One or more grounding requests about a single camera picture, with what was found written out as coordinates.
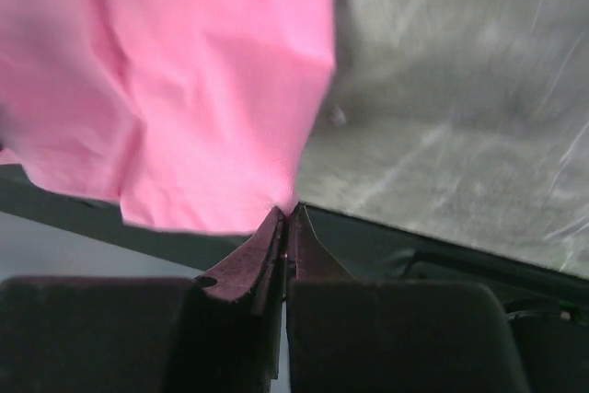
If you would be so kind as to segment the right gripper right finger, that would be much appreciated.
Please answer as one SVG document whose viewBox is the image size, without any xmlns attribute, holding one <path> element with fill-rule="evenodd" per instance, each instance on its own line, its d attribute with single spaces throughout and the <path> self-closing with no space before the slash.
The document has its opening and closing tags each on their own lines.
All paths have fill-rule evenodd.
<svg viewBox="0 0 589 393">
<path fill-rule="evenodd" d="M 365 287 L 318 240 L 303 205 L 288 222 L 286 295 L 291 390 L 366 392 Z"/>
</svg>

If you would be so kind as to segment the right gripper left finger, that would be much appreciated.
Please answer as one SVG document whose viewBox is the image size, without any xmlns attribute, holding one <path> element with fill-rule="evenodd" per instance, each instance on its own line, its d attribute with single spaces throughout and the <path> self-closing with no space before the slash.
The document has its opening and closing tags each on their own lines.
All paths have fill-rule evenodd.
<svg viewBox="0 0 589 393">
<path fill-rule="evenodd" d="M 278 377 L 284 285 L 284 214 L 195 279 L 209 311 L 199 345 L 210 392 L 268 392 Z"/>
</svg>

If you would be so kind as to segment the pink t shirt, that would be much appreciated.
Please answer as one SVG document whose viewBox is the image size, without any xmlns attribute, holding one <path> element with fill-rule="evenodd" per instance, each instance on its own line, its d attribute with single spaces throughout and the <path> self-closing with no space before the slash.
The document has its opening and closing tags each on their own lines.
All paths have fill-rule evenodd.
<svg viewBox="0 0 589 393">
<path fill-rule="evenodd" d="M 1 160 L 160 231 L 293 211 L 333 0 L 1 0 Z"/>
</svg>

